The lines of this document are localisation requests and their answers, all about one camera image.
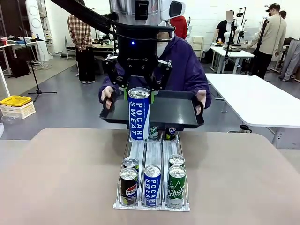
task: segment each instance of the man in beige jacket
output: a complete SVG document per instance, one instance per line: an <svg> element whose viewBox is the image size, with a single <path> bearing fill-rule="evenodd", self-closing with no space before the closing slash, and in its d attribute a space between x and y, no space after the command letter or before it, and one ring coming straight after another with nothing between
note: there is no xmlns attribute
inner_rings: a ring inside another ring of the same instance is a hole
<svg viewBox="0 0 300 225"><path fill-rule="evenodd" d="M285 40L286 22L281 18L279 11L280 5L276 3L271 4L269 9L266 10L266 12L269 13L270 19L262 37L262 45L259 51L256 52L257 59L252 71L252 74L262 79L264 79L274 51L276 50L275 56L277 57L280 54ZM248 48L257 44L258 39L259 37L252 41L252 43L248 45Z"/></svg>

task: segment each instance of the gray pants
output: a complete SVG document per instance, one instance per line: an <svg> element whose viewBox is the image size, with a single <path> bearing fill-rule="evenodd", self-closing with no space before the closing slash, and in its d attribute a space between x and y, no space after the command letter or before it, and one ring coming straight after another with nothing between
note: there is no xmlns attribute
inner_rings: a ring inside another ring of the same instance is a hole
<svg viewBox="0 0 300 225"><path fill-rule="evenodd" d="M288 81L300 64L300 41L291 41L289 50L285 57L280 78Z"/></svg>

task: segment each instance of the purple jacket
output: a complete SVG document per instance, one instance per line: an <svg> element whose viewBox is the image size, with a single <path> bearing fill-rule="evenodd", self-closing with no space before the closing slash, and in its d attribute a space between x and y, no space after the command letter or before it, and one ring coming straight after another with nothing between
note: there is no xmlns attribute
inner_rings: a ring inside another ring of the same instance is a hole
<svg viewBox="0 0 300 225"><path fill-rule="evenodd" d="M207 91L205 108L210 106L211 95L208 81L192 46L188 42L176 36L173 41L169 42L159 59L173 62L172 72L165 90L191 91L196 94L199 90L205 89ZM158 68L154 70L154 76L158 81L161 79L162 75ZM144 87L145 85L144 78L131 77L128 89ZM112 86L116 90L119 89L117 86L112 85L109 77L106 76L103 86L99 90L99 99L101 99L101 93L106 86Z"/></svg>

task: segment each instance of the blue can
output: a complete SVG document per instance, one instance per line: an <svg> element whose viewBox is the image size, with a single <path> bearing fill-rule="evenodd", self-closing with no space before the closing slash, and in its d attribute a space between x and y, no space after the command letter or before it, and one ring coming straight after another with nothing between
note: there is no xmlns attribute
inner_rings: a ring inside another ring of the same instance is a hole
<svg viewBox="0 0 300 225"><path fill-rule="evenodd" d="M142 141L149 136L149 94L146 88L133 88L128 92L130 135L134 140Z"/></svg>
<svg viewBox="0 0 300 225"><path fill-rule="evenodd" d="M161 170L157 165L149 165L144 169L145 176L145 205L147 207L157 207L159 200L159 188Z"/></svg>

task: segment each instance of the person in red shirt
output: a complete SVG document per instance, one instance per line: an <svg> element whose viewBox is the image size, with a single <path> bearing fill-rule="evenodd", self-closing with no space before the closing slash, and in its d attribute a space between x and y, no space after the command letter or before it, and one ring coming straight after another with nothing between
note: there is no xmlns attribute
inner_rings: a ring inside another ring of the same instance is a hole
<svg viewBox="0 0 300 225"><path fill-rule="evenodd" d="M188 35L187 21L184 16L178 16L170 20L170 24L176 28L175 34L182 38L186 39Z"/></svg>

